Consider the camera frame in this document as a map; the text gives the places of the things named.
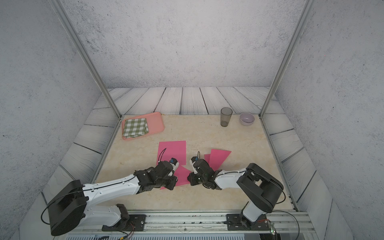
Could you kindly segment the pink square paper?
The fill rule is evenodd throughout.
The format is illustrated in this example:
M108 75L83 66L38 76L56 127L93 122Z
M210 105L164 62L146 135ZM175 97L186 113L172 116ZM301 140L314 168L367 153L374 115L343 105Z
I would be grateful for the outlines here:
M230 154L231 151L212 149L210 154L204 155L204 160L214 171L217 171Z

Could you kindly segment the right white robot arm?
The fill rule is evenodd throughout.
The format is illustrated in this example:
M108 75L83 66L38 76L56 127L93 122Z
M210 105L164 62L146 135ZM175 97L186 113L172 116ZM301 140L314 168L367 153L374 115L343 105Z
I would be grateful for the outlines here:
M202 185L211 190L234 188L245 193L249 202L239 216L230 220L230 223L241 224L245 229L250 230L265 221L265 214L272 213L280 196L285 195L282 183L257 164L251 163L238 171L215 171L206 160L198 157L192 157L190 163L194 172L187 180L191 186Z

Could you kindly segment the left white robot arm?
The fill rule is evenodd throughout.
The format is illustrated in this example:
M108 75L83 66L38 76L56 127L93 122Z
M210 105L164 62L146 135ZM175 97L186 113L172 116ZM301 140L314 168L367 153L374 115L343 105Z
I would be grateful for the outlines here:
M101 203L162 187L173 190L178 181L175 176L178 166L178 161L172 158L113 181L98 184L71 181L47 206L51 235L61 236L83 226L102 226L105 232L133 232L136 227L141 229L144 215L131 217L123 204L105 207Z

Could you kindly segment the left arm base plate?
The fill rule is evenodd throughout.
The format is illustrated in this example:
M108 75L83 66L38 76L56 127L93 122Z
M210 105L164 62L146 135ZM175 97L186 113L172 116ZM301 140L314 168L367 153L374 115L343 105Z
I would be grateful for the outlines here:
M103 225L103 232L142 232L144 230L146 215L134 214L134 215L122 215L121 219L112 226Z

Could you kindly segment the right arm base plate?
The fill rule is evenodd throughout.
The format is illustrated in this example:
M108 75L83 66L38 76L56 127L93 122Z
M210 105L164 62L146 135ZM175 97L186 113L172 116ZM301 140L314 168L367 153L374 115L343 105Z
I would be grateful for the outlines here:
M266 215L260 215L255 222L251 222L241 214L227 214L228 231L269 231L271 229Z

